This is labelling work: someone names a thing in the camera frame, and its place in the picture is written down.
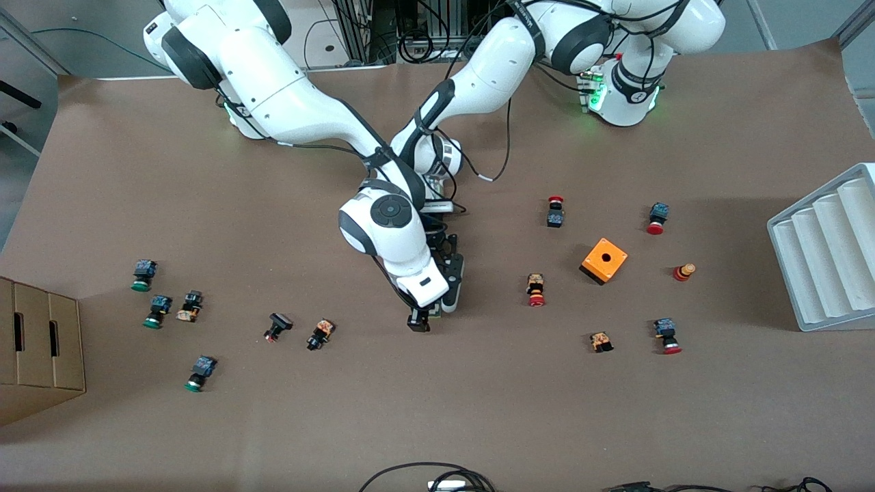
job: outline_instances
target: cardboard divider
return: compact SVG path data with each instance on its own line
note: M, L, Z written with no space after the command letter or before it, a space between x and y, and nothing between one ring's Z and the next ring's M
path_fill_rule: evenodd
M12 282L0 278L0 384L15 384L15 317Z
M82 368L82 342L79 333L79 309L76 301L49 294L49 324L55 336L52 346L54 386L71 390L84 390L85 377Z
M48 293L15 284L15 313L22 317L22 350L16 353L17 382L52 387L52 344L49 338Z

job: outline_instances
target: metal frame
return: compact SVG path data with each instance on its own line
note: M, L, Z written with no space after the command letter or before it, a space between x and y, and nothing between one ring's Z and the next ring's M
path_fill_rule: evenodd
M766 22L766 16L763 14L762 8L760 8L760 1L747 0L747 7L751 10L753 22L757 25L757 31L759 31L759 36L763 39L763 45L766 46L767 50L778 49L778 44L774 42L772 30Z
M359 60L362 63L368 62L368 50L365 49L365 39L362 37L362 32L358 23L354 23L351 19L358 19L359 14L355 10L353 0L333 0L334 11L337 14L338 24L340 26L340 35L343 37L343 42L346 44L346 54L350 60Z
M875 20L875 0L865 0L844 23L839 26L833 37L838 37L838 45L842 49L848 47L861 32Z
M52 75L57 77L59 74L70 74L70 71L61 65L58 59L3 7L0 7L0 29L6 31L10 39L23 47Z

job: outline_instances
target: black hole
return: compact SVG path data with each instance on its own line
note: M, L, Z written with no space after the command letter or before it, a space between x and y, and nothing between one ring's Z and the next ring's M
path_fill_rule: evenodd
M52 357L58 356L58 321L49 321L49 341L52 343Z
M21 313L15 313L15 351L25 350L25 317Z

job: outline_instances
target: floor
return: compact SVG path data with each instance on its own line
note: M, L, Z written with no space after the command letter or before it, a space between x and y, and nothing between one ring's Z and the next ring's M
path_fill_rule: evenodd
M315 11L309 5L312 1L301 2L307 4L308 15ZM300 4L293 0L285 0L285 3L287 7ZM859 6L860 0L835 0L829 3L829 7L822 0L759 3L777 46L792 48L827 38ZM46 4L52 4L53 8L46 8ZM31 0L0 0L0 7L31 31L57 27L86 29L99 32L143 56L149 55L143 47L140 30L160 12L158 2L148 0L45 0L38 7ZM714 53L765 49L746 0L725 0L722 8L727 26L724 36L712 48ZM293 31L300 33L305 29L293 25ZM130 77L164 74L109 42L86 33L45 32L38 37L76 75ZM875 64L871 58L874 46L875 29L870 28L843 53L850 86L869 97L857 102L870 122L875 121L875 99L872 99ZM19 127L18 135L41 149L57 110L55 80L20 46L8 39L0 39L0 67L6 68L2 72L4 81L43 102L41 109L30 109L0 95L0 117L14 122ZM0 242L5 242L9 234L36 164L35 156L9 138L0 137Z

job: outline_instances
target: small red object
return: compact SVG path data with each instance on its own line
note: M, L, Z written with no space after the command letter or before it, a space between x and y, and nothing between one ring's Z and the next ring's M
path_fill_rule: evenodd
M690 275L692 275L694 271L696 271L696 266L694 264L682 264L671 272L671 276L678 282L686 282L687 280L690 280Z

